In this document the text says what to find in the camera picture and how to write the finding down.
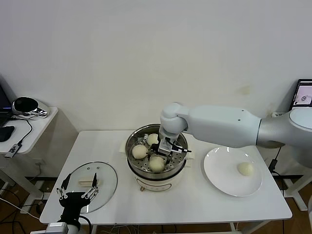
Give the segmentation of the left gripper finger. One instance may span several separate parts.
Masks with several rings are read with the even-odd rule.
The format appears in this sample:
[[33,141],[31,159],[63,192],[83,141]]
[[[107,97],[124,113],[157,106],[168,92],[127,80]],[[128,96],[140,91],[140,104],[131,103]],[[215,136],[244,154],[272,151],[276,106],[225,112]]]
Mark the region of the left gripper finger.
[[81,198],[90,199],[92,201],[95,196],[98,194],[99,188],[98,188],[98,180],[97,180],[97,173],[94,174],[92,186],[89,190],[87,190]]
[[66,190],[70,181],[71,173],[63,180],[60,187],[56,188],[59,199],[64,199],[67,197]]

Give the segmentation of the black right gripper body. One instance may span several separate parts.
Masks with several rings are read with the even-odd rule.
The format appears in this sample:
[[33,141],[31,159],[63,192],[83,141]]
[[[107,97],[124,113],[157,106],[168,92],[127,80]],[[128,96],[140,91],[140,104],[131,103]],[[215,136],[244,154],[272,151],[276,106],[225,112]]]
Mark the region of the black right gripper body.
[[171,153],[165,154],[160,152],[159,150],[159,143],[158,144],[152,144],[150,146],[150,155],[157,155],[157,156],[163,156],[163,157],[170,157]]

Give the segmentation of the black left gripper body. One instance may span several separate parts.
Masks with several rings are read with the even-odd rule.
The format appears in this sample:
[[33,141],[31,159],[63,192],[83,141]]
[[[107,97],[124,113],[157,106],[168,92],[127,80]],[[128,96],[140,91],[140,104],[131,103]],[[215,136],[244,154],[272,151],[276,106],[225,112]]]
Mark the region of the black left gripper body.
[[77,223],[81,209],[91,203],[89,197],[82,197],[84,192],[68,192],[59,198],[59,203],[63,207],[63,212],[59,222]]

